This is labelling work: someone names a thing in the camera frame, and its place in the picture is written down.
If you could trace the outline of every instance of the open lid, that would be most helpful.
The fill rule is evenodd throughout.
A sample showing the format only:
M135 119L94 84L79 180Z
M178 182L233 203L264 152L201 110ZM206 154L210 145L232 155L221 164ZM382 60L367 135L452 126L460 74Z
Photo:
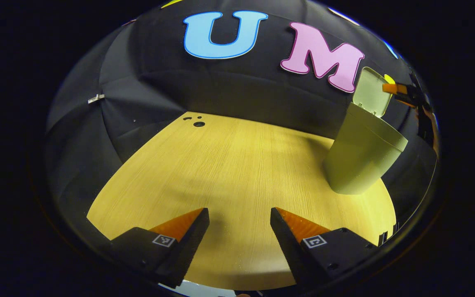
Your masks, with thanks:
M373 113L376 117L382 117L392 98L391 94L382 91L384 83L390 83L390 81L369 67L362 68L353 94L353 103Z

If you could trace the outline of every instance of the letter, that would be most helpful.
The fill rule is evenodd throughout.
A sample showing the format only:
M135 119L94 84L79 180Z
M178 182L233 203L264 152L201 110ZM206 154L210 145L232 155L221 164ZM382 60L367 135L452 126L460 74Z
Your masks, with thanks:
M358 64L364 58L364 53L348 43L330 51L324 36L317 28L297 22L290 23L290 26L296 30L296 37L291 55L280 63L281 67L293 73L306 74L309 72L306 60L310 54L317 78L322 78L338 65L336 72L328 77L328 81L340 90L354 92Z
M226 45L217 45L210 39L214 21L222 17L222 13L199 13L184 19L187 24L184 49L203 59L229 59L249 52L256 43L260 22L269 16L256 11L236 11L232 15L240 19L240 24L236 40Z

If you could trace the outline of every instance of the wooden table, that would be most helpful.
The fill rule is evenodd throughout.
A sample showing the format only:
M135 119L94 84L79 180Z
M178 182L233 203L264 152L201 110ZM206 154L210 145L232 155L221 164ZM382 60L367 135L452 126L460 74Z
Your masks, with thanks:
M194 126L200 121L205 125ZM292 285L269 224L271 207L328 229L347 227L374 244L395 224L381 180L362 195L331 190L321 164L332 143L279 126L187 112L127 160L87 218L113 239L208 207L210 226L186 280L233 290Z

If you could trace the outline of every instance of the yellow table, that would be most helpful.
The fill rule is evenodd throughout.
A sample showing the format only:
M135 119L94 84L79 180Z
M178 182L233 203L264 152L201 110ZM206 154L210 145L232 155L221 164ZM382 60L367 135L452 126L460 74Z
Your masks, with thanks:
M206 125L194 126L200 121ZM331 190L321 164L332 143L279 126L187 112L127 160L87 218L113 239L208 207L210 226L186 280L233 290L292 285L269 224L271 207L328 229L347 227L374 244L395 224L381 180L361 195Z

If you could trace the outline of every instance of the pink letter m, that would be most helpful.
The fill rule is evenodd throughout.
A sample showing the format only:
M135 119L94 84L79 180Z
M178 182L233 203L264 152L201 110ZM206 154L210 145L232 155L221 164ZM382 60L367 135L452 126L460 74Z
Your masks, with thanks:
M292 22L290 26L296 30L296 37L291 56L280 63L281 67L293 73L306 74L309 72L307 55L311 54L317 78L322 78L337 64L337 71L328 77L328 81L340 90L354 92L355 75L364 53L348 43L330 51L324 36L317 28L297 22Z

